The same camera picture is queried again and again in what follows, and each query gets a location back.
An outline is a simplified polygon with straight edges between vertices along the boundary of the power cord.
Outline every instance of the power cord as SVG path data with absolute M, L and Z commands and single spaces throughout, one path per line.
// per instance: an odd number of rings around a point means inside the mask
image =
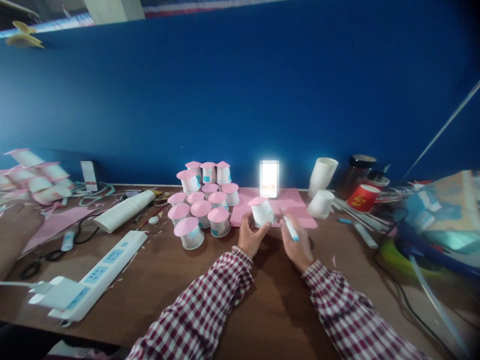
M 428 332 L 433 336 L 433 338 L 438 341 L 438 343 L 440 343 L 440 345 L 446 350 L 446 352 L 453 358 L 453 359 L 457 359 L 457 357 L 455 356 L 455 354 L 450 350 L 450 348 L 437 336 L 437 334 L 422 320 L 422 318 L 420 318 L 420 316 L 418 316 L 418 314 L 414 311 L 414 309 L 412 308 L 412 305 L 410 305 L 410 301 L 409 301 L 409 298 L 407 297 L 407 294 L 405 293 L 405 290 L 403 288 L 403 286 L 399 283 L 399 281 L 395 278 L 395 276 L 393 276 L 393 274 L 388 271 L 385 267 L 383 267 L 378 261 L 377 261 L 377 255 L 380 253 L 380 248 L 382 247 L 382 244 L 383 244 L 383 241 L 385 240 L 385 238 L 388 236 L 388 234 L 390 234 L 390 232 L 398 225 L 400 224 L 402 221 L 404 221 L 408 215 L 409 215 L 409 211 L 404 208 L 404 207 L 399 207 L 398 208 L 399 210 L 404 210 L 405 211 L 405 216 L 394 222 L 390 228 L 388 229 L 388 231 L 386 233 L 384 233 L 380 239 L 378 240 L 379 244 L 378 244 L 378 248 L 377 250 L 375 251 L 375 253 L 373 254 L 373 262 L 380 268 L 382 269 L 385 273 L 387 273 L 387 275 L 393 280 L 393 282 L 398 286 L 398 288 L 400 289 L 400 292 L 403 296 L 403 298 L 405 299 L 405 304 L 406 304 L 406 307 L 408 308 L 408 310 L 410 310 L 410 312 L 413 314 L 413 316 L 420 322 L 420 324 L 423 325 L 423 327 L 425 329 L 428 330 Z

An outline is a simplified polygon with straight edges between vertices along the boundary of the black scissors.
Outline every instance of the black scissors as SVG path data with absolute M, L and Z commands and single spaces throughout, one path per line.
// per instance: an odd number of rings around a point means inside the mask
M 47 253 L 46 255 L 42 255 L 41 253 L 36 253 L 37 258 L 34 262 L 29 264 L 23 271 L 20 273 L 20 279 L 27 280 L 32 278 L 33 276 L 37 275 L 40 271 L 40 266 L 44 261 L 48 262 L 56 262 L 60 260 L 60 258 L 65 255 L 65 252 L 62 250 L 53 250 Z

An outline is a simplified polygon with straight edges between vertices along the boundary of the power strip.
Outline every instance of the power strip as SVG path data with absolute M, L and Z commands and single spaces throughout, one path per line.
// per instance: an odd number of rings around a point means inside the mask
M 130 259 L 137 253 L 147 239 L 143 231 L 129 231 L 97 265 L 82 279 L 85 289 L 68 305 L 65 310 L 53 309 L 48 316 L 79 322 L 95 305 Z

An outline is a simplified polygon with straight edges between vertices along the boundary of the red checkered sleeve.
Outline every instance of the red checkered sleeve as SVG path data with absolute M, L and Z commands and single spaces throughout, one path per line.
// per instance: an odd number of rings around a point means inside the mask
M 429 359 L 399 336 L 370 300 L 319 260 L 302 275 L 318 317 L 342 359 Z
M 131 359 L 211 358 L 229 312 L 254 281 L 252 260 L 237 246 L 224 253 L 160 314 L 132 347 Z

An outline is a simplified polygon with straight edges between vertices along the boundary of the blue wall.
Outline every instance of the blue wall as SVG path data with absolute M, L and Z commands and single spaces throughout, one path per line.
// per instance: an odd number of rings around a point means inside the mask
M 46 50 L 0 44 L 0 151 L 31 147 L 74 176 L 96 160 L 101 180 L 143 184 L 225 160 L 254 186 L 258 161 L 279 159 L 299 188 L 317 157 L 363 153 L 398 181 L 480 77 L 478 35 L 447 0 L 291 0 L 43 33 Z M 412 177 L 476 164 L 461 135 L 479 129 L 479 98 Z

